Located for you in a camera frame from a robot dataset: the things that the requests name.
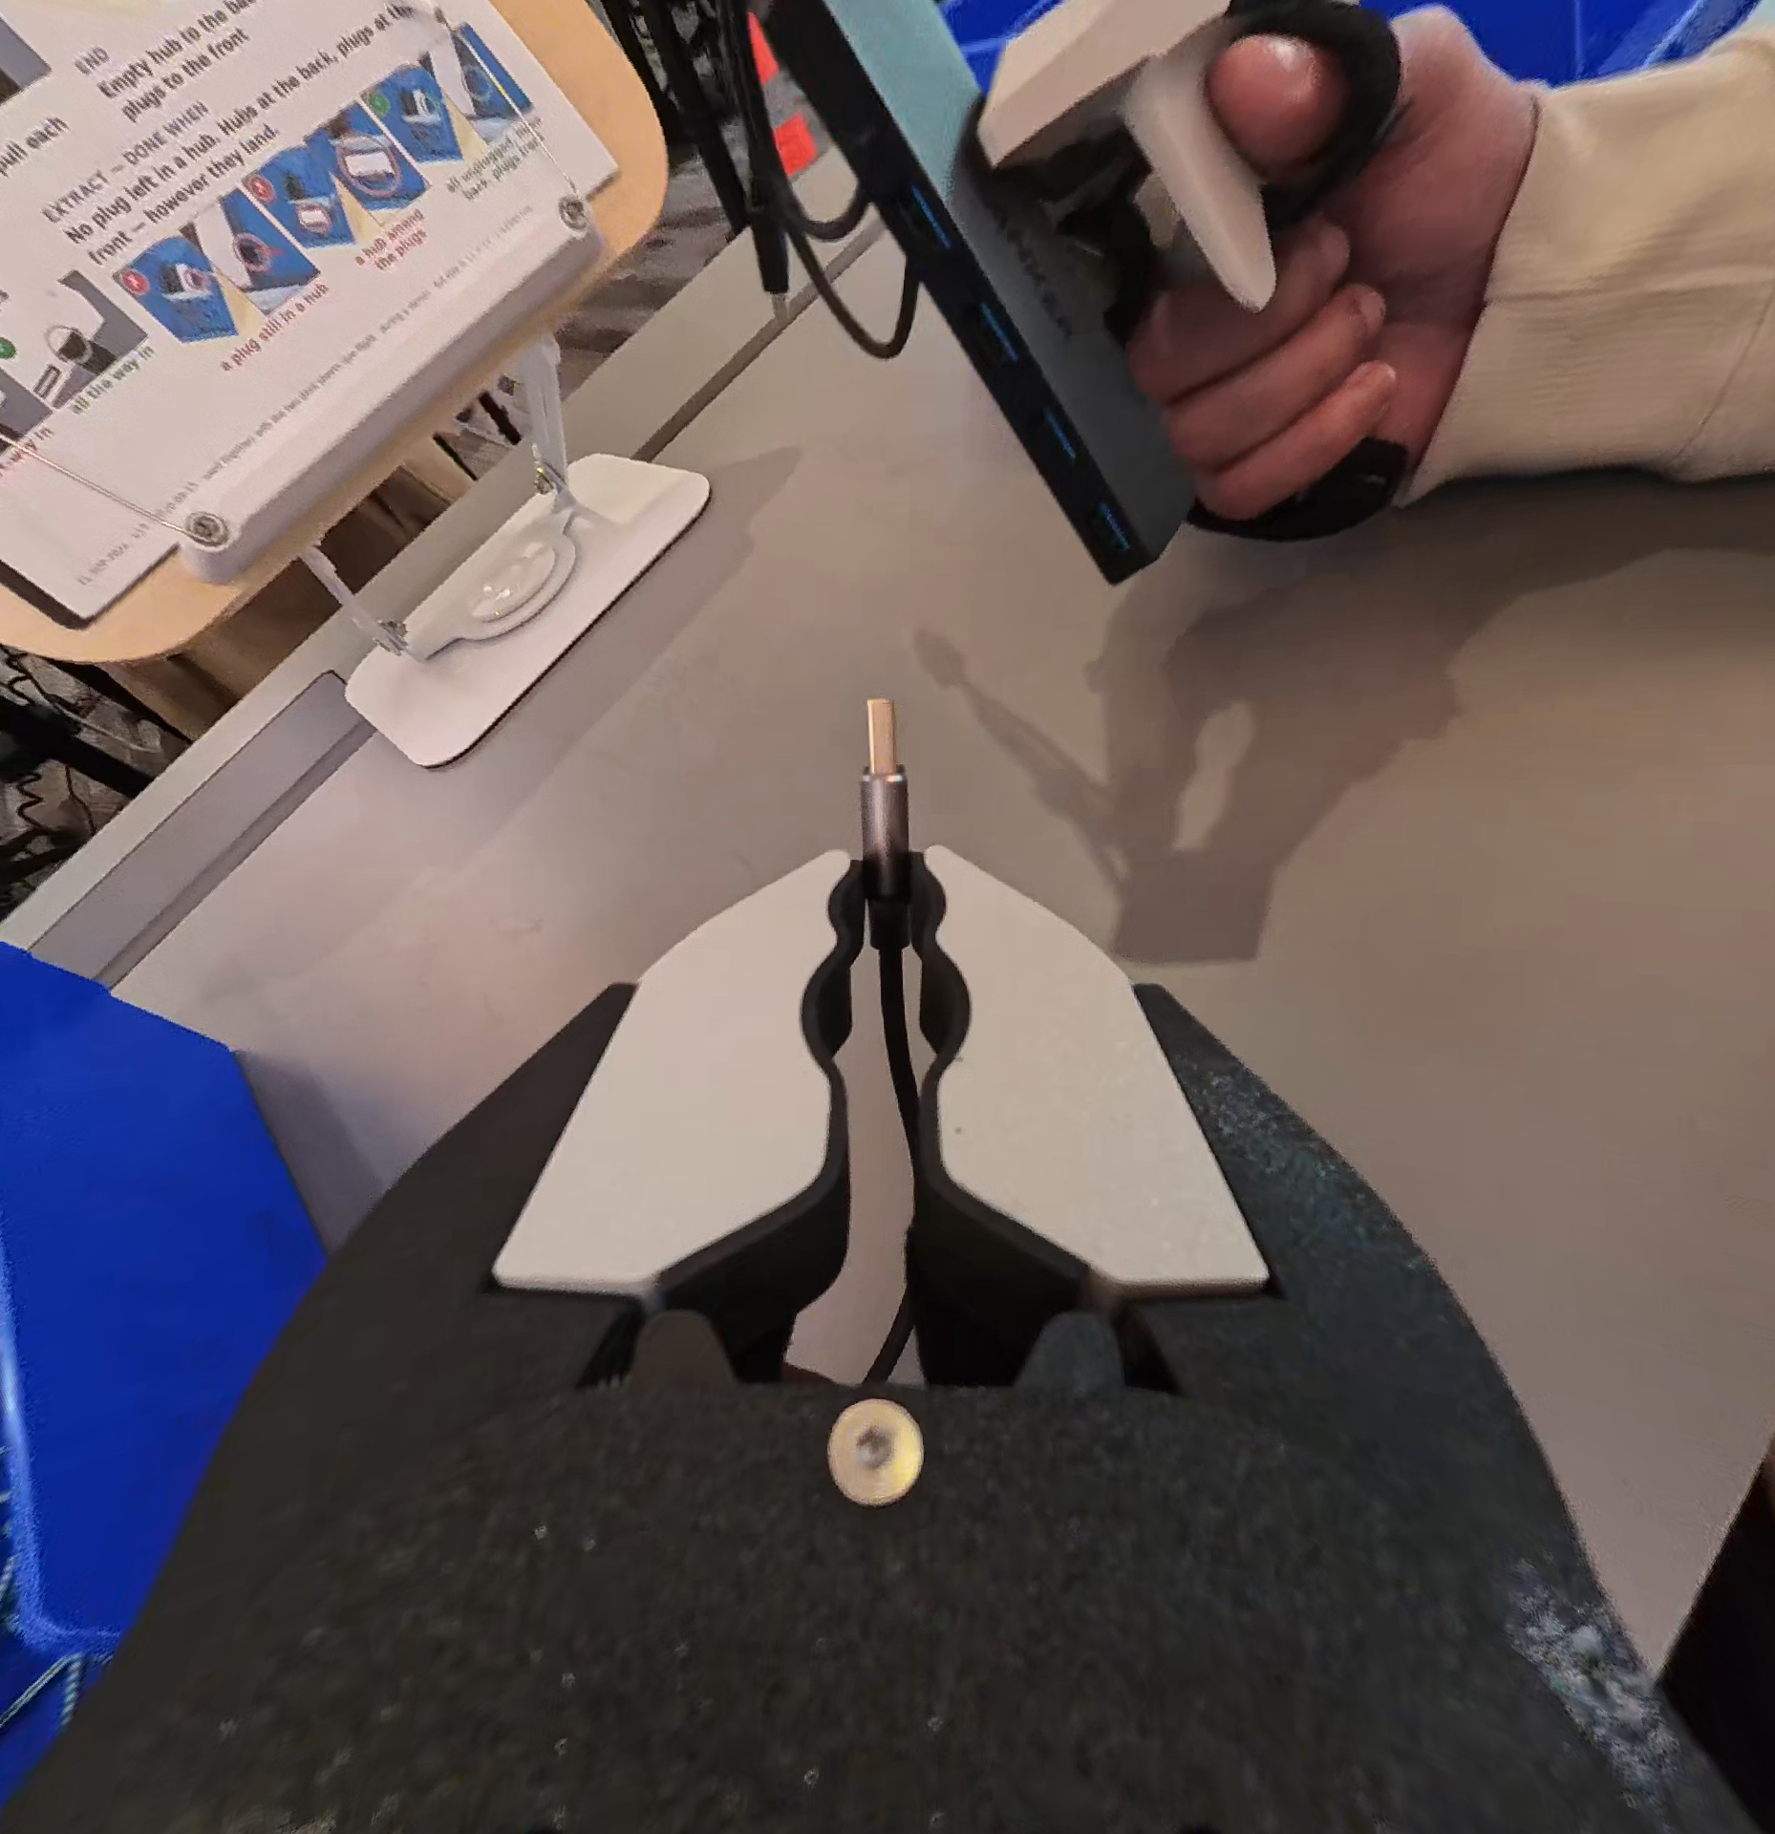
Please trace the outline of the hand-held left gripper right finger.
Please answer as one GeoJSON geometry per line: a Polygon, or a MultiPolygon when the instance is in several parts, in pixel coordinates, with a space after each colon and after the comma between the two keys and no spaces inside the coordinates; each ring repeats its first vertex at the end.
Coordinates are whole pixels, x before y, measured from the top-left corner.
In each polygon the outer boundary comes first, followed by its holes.
{"type": "Polygon", "coordinates": [[[1132,976],[949,847],[908,879],[919,964],[922,1374],[1006,1384],[1067,1313],[1257,1299],[1272,1269],[1132,976]]]}

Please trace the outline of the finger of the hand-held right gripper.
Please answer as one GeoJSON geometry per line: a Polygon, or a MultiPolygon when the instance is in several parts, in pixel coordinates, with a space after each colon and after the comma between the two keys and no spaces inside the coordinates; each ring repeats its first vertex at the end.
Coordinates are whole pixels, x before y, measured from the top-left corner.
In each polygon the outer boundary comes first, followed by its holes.
{"type": "Polygon", "coordinates": [[[1122,132],[1205,272],[1260,312],[1277,285],[1262,181],[1205,87],[1240,32],[1226,3],[1061,3],[1006,41],[978,146],[991,171],[1040,171],[1122,132]]]}

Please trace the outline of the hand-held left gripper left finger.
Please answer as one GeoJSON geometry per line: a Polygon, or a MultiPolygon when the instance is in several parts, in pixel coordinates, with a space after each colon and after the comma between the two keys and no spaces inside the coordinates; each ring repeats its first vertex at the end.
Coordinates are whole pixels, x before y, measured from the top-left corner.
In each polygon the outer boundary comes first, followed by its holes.
{"type": "Polygon", "coordinates": [[[698,1313],[781,1363],[849,1253],[855,860],[826,851],[689,933],[635,987],[495,1283],[698,1313]]]}

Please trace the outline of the large dark grey hub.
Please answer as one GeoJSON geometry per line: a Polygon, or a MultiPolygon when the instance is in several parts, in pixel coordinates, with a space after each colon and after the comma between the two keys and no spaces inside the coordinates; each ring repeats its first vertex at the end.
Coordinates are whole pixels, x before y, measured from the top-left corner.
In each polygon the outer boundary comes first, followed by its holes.
{"type": "Polygon", "coordinates": [[[762,35],[1100,574],[1132,580],[1182,531],[1190,489],[1095,278],[1040,199],[989,168],[986,96],[937,6],[766,3],[762,35]]]}

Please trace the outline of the blue plastic bin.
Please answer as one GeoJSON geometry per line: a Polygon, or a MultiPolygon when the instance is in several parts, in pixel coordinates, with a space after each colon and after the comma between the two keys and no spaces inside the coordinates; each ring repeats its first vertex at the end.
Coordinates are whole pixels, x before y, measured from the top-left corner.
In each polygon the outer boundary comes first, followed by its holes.
{"type": "MultiPolygon", "coordinates": [[[[1006,41],[1058,3],[942,3],[948,32],[989,89],[1006,41]]],[[[1775,22],[1775,3],[1441,3],[1518,80],[1578,83],[1697,58],[1722,35],[1775,22]]]]}
{"type": "Polygon", "coordinates": [[[233,1051],[0,940],[0,1807],[322,1265],[233,1051]]]}

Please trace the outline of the person's right forearm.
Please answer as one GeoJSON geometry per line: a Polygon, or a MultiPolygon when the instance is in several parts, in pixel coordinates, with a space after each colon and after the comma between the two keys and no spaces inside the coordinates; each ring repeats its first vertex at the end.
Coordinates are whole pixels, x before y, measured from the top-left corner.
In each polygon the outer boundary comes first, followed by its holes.
{"type": "Polygon", "coordinates": [[[1406,485],[1775,474],[1775,25],[1548,89],[1450,406],[1406,485]]]}

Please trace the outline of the orange traffic cone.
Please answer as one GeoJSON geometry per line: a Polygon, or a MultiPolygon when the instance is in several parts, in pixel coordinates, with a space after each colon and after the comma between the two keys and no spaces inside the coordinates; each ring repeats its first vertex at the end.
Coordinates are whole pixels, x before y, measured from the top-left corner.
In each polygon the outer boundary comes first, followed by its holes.
{"type": "Polygon", "coordinates": [[[762,105],[772,126],[774,151],[788,180],[797,180],[826,151],[826,132],[796,77],[776,61],[756,9],[748,12],[750,55],[762,80],[762,105]]]}

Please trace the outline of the white and wooden book stand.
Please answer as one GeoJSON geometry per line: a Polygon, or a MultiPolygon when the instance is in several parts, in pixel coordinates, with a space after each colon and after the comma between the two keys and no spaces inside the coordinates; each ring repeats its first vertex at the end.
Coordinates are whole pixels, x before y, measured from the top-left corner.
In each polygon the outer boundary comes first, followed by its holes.
{"type": "Polygon", "coordinates": [[[553,332],[648,236],[666,198],[666,144],[632,61],[586,3],[497,3],[534,58],[599,126],[620,175],[596,198],[599,260],[578,282],[465,369],[424,416],[395,425],[365,472],[349,474],[303,519],[228,579],[203,579],[184,552],[148,571],[103,620],[57,628],[0,586],[0,644],[89,668],[184,650],[233,616],[273,574],[303,562],[376,650],[355,668],[349,702],[412,763],[468,753],[578,644],[578,637],[702,515],[708,483],[690,472],[616,457],[570,457],[553,332]],[[465,561],[431,562],[401,608],[377,608],[324,558],[324,534],[373,489],[452,425],[504,376],[522,388],[528,501],[465,561]]]}

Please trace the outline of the tan cloth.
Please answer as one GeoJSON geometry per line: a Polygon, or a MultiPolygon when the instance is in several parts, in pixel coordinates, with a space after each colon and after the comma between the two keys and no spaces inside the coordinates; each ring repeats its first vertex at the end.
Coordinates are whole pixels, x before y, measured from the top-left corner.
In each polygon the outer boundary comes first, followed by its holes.
{"type": "MultiPolygon", "coordinates": [[[[360,591],[474,480],[479,480],[474,463],[449,437],[434,436],[324,534],[322,552],[346,585],[360,591]]],[[[102,671],[181,738],[199,738],[333,613],[327,586],[303,562],[293,562],[184,650],[102,671]]]]}

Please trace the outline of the printed instruction sheet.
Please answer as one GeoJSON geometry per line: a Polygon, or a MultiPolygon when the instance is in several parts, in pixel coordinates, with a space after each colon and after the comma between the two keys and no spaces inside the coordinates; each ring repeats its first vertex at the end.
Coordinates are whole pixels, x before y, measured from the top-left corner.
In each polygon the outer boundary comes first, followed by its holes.
{"type": "Polygon", "coordinates": [[[497,3],[0,3],[0,586],[242,574],[599,260],[497,3]]]}

